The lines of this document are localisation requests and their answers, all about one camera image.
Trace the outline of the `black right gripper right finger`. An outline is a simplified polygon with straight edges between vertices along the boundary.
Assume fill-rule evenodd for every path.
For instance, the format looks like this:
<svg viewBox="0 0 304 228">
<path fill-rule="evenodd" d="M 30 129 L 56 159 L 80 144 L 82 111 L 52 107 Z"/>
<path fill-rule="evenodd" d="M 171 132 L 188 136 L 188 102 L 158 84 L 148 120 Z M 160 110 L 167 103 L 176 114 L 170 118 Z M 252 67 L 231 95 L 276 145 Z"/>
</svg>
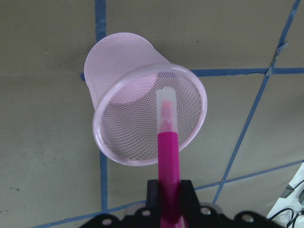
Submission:
<svg viewBox="0 0 304 228">
<path fill-rule="evenodd" d="M 218 206 L 199 202 L 190 180 L 180 182 L 180 207 L 187 228 L 222 228 Z"/>
</svg>

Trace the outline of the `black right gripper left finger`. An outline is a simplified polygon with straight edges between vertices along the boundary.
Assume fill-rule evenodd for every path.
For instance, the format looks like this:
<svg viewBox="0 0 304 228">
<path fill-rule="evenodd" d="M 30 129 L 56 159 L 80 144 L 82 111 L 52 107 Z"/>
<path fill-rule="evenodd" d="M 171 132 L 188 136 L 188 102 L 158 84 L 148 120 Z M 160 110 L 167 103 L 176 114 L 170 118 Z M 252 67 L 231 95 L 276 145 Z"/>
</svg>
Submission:
<svg viewBox="0 0 304 228">
<path fill-rule="evenodd" d="M 163 228 L 159 183 L 157 180 L 147 182 L 146 201 L 134 204 L 125 210 L 124 228 Z"/>
</svg>

